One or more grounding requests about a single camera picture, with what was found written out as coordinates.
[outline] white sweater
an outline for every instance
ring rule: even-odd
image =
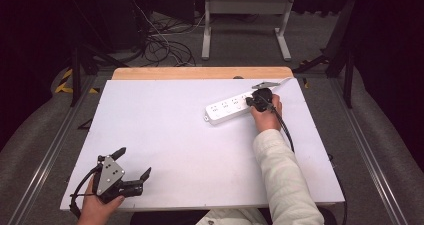
[[[324,224],[309,194],[296,157],[277,130],[260,133],[253,143],[262,170],[273,224]],[[214,209],[197,225],[265,225],[262,214],[251,209]]]

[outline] person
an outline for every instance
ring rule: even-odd
[[[272,103],[281,115],[280,97],[273,94]],[[324,217],[309,194],[305,178],[294,153],[287,146],[280,132],[281,125],[275,114],[271,111],[258,112],[253,106],[250,112],[259,132],[253,142],[253,150],[262,171],[272,223],[275,225],[324,224]],[[123,199],[118,197],[108,204],[102,204],[96,196],[86,196],[78,225],[105,224]],[[258,209],[244,208],[212,209],[202,214],[200,220],[194,224],[266,225],[268,223]]]

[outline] white sleeve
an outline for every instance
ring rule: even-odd
[[[274,129],[263,131],[255,138],[253,149],[262,170],[273,224],[324,224],[282,134]]]

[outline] power strip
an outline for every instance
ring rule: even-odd
[[[216,125],[248,112],[250,107],[246,104],[246,98],[252,97],[253,92],[242,93],[207,106],[204,120]]]

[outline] white board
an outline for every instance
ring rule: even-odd
[[[60,209],[69,210],[69,195],[96,165],[97,156],[121,147],[127,148],[117,160],[125,169],[124,181],[138,179],[152,167],[143,195],[127,198],[121,211],[267,206],[252,149],[257,131],[250,113],[215,126],[203,120],[207,105],[263,81],[108,81]],[[313,200],[344,201],[297,80],[273,92],[281,97],[283,119]],[[77,203],[81,208],[82,198]]]

